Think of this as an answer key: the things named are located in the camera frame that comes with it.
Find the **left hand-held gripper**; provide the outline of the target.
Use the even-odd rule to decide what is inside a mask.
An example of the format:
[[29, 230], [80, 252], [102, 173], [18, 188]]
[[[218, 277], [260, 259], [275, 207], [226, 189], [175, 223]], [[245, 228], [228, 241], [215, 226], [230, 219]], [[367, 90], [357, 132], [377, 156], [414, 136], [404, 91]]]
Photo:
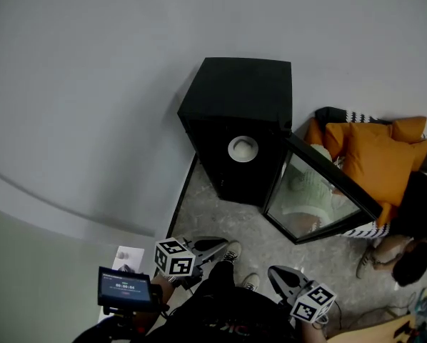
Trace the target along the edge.
[[171, 237], [155, 244], [154, 262], [172, 284], [190, 289], [203, 278], [201, 266], [214, 260], [227, 245], [221, 237], [194, 237], [182, 242]]

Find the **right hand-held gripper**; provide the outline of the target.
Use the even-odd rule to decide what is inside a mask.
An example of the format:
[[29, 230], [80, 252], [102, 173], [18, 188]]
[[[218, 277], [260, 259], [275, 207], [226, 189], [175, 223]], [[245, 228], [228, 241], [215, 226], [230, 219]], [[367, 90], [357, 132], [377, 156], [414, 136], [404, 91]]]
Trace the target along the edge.
[[328, 323], [327, 314], [337, 294], [327, 285], [309, 281], [298, 269], [279, 265], [268, 268], [268, 279], [290, 317], [309, 324]]

